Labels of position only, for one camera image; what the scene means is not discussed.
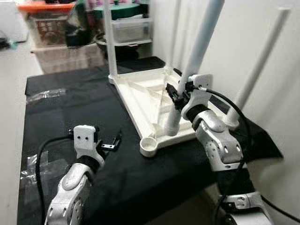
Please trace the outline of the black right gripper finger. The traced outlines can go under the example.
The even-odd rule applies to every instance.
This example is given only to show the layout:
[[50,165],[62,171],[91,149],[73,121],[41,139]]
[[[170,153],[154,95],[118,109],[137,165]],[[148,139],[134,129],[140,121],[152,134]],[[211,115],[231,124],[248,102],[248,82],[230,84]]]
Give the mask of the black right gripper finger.
[[174,107],[180,107],[181,106],[181,97],[180,94],[178,94],[178,91],[174,86],[171,84],[166,84],[165,90],[169,96],[169,98],[172,100],[172,103]]

